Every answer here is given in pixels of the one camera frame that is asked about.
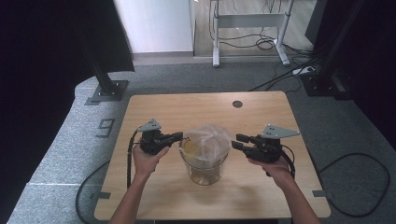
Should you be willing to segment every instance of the black stand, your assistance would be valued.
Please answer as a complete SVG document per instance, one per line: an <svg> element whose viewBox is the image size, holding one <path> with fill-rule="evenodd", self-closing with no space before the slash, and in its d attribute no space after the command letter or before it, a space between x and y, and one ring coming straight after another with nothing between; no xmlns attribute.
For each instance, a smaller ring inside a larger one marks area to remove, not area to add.
<svg viewBox="0 0 396 224"><path fill-rule="evenodd" d="M125 92L126 87L128 86L127 80L114 80L112 81L108 76L108 73L104 73L100 67L98 62L95 60L91 48L88 44L88 41L85 38L85 35L82 33L81 28L78 25L78 21L73 14L72 9L68 6L68 16L72 23L72 26L75 28L75 31L78 35L78 39L82 45L82 51L84 54L84 58L87 60L87 63L90 65L93 74L99 81L99 86L96 88L95 93L92 97L89 97L85 105L99 105L101 102L112 102L112 101L120 101L122 99L122 95Z"/></svg>
<svg viewBox="0 0 396 224"><path fill-rule="evenodd" d="M341 100L348 100L350 98L347 78L344 78L345 74L343 72L334 69L334 58L363 3L364 0L356 0L350 9L350 13L347 15L346 21L327 55L320 73L318 75L301 76L301 81L308 96L334 96Z"/></svg>

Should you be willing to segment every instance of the plastic bag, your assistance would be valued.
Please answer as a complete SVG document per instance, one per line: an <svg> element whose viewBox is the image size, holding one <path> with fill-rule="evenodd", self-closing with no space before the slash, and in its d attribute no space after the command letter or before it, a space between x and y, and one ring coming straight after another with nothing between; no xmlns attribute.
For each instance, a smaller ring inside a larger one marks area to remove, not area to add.
<svg viewBox="0 0 396 224"><path fill-rule="evenodd" d="M215 124L205 124L184 132L180 151L189 165L212 168L227 156L231 140L226 129Z"/></svg>

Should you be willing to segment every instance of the human arm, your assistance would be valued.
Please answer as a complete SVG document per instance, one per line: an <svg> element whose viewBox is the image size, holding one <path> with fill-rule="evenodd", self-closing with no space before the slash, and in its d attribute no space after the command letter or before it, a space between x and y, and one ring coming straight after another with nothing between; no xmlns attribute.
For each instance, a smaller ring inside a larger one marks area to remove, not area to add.
<svg viewBox="0 0 396 224"><path fill-rule="evenodd" d="M136 219L137 209L139 208L140 199L142 198L143 189L152 172L155 171L157 163L169 151L165 147L157 155L145 153L139 145L135 145L132 154L134 156L134 179L131 186L127 189L119 206L114 212L109 223L132 223Z"/></svg>
<svg viewBox="0 0 396 224"><path fill-rule="evenodd" d="M320 223L311 205L291 176L288 163L283 157L273 163L254 161L252 159L248 159L248 161L252 164L260 165L274 179L276 185L282 189L295 224Z"/></svg>

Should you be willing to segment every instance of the gray carpet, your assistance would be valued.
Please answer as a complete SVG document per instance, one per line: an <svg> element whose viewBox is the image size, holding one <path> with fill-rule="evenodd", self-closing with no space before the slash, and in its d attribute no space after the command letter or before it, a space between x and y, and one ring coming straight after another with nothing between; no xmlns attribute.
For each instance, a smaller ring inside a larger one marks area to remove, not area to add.
<svg viewBox="0 0 396 224"><path fill-rule="evenodd" d="M289 70L276 63L223 63L215 69L209 63L139 65L135 73L110 74L113 80L130 80L120 102L84 105L96 86L90 78L76 87L76 100L64 125L43 161L27 183L8 223L101 223L93 217L98 192L106 174L129 98L137 94L249 91ZM369 154L396 177L396 153L379 130L353 101L332 97L308 97L298 78L275 84L270 91L287 92L291 109L303 139L318 169L347 153ZM101 129L103 119L114 119ZM104 164L85 183L96 168ZM341 210L352 214L368 212L386 185L386 173L375 161L363 156L345 158L320 173L323 188ZM367 217L348 217L335 210L323 223L395 223L396 185L390 183L382 203Z"/></svg>

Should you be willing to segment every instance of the human hand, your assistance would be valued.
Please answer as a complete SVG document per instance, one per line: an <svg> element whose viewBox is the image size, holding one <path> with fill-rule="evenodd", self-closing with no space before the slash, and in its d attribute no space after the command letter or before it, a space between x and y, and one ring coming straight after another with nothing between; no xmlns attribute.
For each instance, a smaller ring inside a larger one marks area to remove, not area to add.
<svg viewBox="0 0 396 224"><path fill-rule="evenodd" d="M149 178L152 172L155 171L160 158L163 157L169 151L169 147L163 148L157 155L150 155L145 153L140 145L137 144L132 149L134 155L134 175Z"/></svg>
<svg viewBox="0 0 396 224"><path fill-rule="evenodd" d="M285 187L285 185L287 185L290 181L293 181L288 162L283 157L280 157L278 161L271 163L255 161L253 159L247 160L252 164L260 165L262 169L274 179L276 185L281 189Z"/></svg>

